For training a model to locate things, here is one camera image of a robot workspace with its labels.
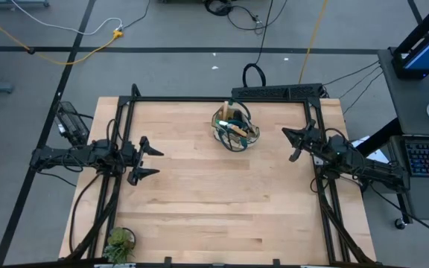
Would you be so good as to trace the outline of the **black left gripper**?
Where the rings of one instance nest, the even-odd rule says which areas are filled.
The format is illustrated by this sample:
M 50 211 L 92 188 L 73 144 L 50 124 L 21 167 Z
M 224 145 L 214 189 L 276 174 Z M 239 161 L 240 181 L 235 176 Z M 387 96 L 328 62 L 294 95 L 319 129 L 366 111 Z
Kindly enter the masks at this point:
M 139 181 L 143 180 L 143 178 L 160 172 L 160 170 L 157 169 L 142 169 L 140 167 L 143 153 L 146 153 L 149 156 L 164 155 L 164 153 L 150 146 L 147 136 L 141 137 L 139 146 L 140 148 L 137 149 L 133 143 L 125 143 L 119 150 L 122 162 L 121 173 L 126 173 L 128 167 L 133 168 L 127 177 L 127 181 L 131 185 L 138 185 Z

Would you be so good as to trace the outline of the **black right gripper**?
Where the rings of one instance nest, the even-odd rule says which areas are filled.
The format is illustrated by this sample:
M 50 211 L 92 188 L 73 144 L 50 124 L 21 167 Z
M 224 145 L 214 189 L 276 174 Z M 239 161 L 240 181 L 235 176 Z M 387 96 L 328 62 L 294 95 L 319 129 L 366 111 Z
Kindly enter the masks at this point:
M 282 132 L 292 146 L 301 143 L 301 149 L 313 154 L 321 159 L 331 159 L 331 149 L 328 149 L 328 143 L 323 139 L 320 129 L 315 127 L 316 121 L 311 119 L 303 130 L 293 130 L 282 128 Z M 295 162 L 301 154 L 301 150 L 296 148 L 290 155 L 289 161 Z

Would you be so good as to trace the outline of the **beige green gardening tool bag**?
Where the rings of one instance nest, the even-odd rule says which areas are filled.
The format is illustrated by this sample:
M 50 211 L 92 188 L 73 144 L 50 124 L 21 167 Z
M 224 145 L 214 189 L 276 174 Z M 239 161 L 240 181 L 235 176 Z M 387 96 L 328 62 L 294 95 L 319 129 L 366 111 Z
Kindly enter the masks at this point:
M 232 118 L 232 114 L 236 109 L 241 110 L 242 113 L 245 114 L 247 120 L 250 122 L 250 125 L 251 125 L 250 129 L 244 130 L 247 133 L 247 137 L 242 137 L 237 133 L 234 133 L 232 130 L 227 129 L 226 126 L 216 125 L 215 123 L 216 120 L 222 121 L 221 117 L 222 117 L 222 111 L 223 111 L 223 104 L 212 116 L 212 122 L 211 122 L 212 132 L 213 132 L 214 138 L 217 141 L 219 141 L 228 151 L 231 151 L 234 153 L 240 153 L 247 150 L 249 147 L 253 146 L 254 143 L 257 142 L 261 132 L 259 127 L 257 127 L 251 122 L 251 119 L 252 119 L 251 113 L 244 103 L 234 98 L 230 98 L 228 102 L 229 102 L 229 111 L 228 111 L 228 117 L 226 122 L 230 123 L 229 120 Z

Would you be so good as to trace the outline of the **black perforated power box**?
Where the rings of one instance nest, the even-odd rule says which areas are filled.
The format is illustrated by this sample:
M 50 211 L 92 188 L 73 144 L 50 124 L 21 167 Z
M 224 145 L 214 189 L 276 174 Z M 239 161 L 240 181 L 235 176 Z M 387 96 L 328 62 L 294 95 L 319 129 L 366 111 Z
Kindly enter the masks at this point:
M 232 89 L 234 98 L 242 99 L 281 99 L 293 100 L 298 98 L 325 98 L 328 95 L 321 83 L 239 87 Z

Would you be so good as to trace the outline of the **white paper sheet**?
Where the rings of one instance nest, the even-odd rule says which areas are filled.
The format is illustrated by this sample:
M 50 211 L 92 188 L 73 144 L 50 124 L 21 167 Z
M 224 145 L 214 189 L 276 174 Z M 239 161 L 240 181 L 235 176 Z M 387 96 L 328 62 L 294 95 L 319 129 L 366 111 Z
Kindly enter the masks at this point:
M 363 138 L 359 138 L 357 140 L 354 140 L 352 142 L 352 144 L 357 147 L 358 145 L 362 144 L 363 142 L 365 142 L 367 139 L 369 138 L 369 135 L 364 136 Z M 367 156 L 368 159 L 370 160 L 375 160 L 378 162 L 382 162 L 387 164 L 389 162 L 388 158 L 382 153 L 381 150 L 377 149 L 376 151 L 374 151 L 373 153 L 369 154 Z

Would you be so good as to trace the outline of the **black mesh power supply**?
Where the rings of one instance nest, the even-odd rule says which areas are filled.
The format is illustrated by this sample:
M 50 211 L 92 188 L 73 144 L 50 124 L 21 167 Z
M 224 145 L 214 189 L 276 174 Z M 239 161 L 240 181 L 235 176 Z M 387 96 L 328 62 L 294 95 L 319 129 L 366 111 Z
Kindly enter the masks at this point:
M 87 144 L 89 129 L 70 102 L 59 102 L 55 115 L 56 125 L 63 138 L 66 138 L 72 146 Z

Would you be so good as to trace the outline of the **potted green succulent plant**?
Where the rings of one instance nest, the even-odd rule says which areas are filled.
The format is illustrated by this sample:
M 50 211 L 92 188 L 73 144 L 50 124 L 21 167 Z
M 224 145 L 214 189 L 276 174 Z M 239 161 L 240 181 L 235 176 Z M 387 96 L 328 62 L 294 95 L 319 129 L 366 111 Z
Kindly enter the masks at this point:
M 116 227 L 110 232 L 103 257 L 112 264 L 124 264 L 130 256 L 133 256 L 135 246 L 135 233 L 129 228 Z

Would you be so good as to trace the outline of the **grey side desk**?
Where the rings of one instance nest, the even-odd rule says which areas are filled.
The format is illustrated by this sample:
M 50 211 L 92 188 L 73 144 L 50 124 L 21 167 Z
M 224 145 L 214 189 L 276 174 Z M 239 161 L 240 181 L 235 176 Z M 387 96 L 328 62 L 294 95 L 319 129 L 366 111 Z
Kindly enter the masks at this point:
M 429 177 L 410 174 L 403 148 L 406 138 L 429 138 L 429 75 L 421 80 L 401 80 L 394 71 L 390 51 L 380 50 L 378 58 L 401 129 L 401 134 L 390 138 L 390 146 L 408 173 L 407 206 L 412 215 L 429 220 Z

